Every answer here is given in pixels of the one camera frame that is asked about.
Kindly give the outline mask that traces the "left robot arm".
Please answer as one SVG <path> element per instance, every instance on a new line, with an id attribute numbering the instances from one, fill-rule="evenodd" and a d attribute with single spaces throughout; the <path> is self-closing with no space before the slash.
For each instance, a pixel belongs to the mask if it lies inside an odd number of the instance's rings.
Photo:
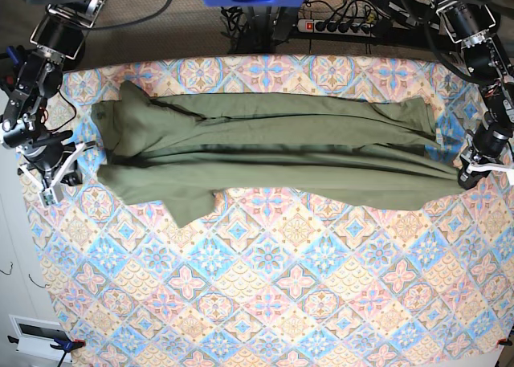
<path id="1" fill-rule="evenodd" d="M 439 62 L 460 79 L 478 86 L 487 107 L 483 119 L 467 134 L 467 147 L 460 155 L 459 185 L 470 190 L 492 172 L 513 176 L 513 168 L 502 163 L 503 151 L 511 151 L 513 137 L 513 65 L 497 34 L 500 9 L 493 0 L 431 0 L 424 15 L 410 4 L 402 5 L 423 26 L 429 48 Z M 454 45 L 459 47 L 465 70 L 443 57 L 435 44 L 431 25 L 440 20 Z"/>

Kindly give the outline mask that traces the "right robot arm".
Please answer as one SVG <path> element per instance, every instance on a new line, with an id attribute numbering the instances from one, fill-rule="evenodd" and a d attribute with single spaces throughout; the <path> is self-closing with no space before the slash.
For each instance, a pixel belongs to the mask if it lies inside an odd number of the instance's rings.
<path id="1" fill-rule="evenodd" d="M 1 144 L 17 149 L 27 163 L 20 173 L 37 171 L 36 181 L 47 194 L 61 185 L 78 186 L 82 173 L 76 157 L 82 147 L 71 142 L 72 134 L 45 125 L 47 102 L 59 93 L 66 66 L 80 61 L 88 32 L 93 28 L 105 0 L 23 0 L 43 5 L 46 14 L 34 29 L 34 50 L 8 47 L 14 78 L 3 79 L 8 95 L 1 116 Z"/>

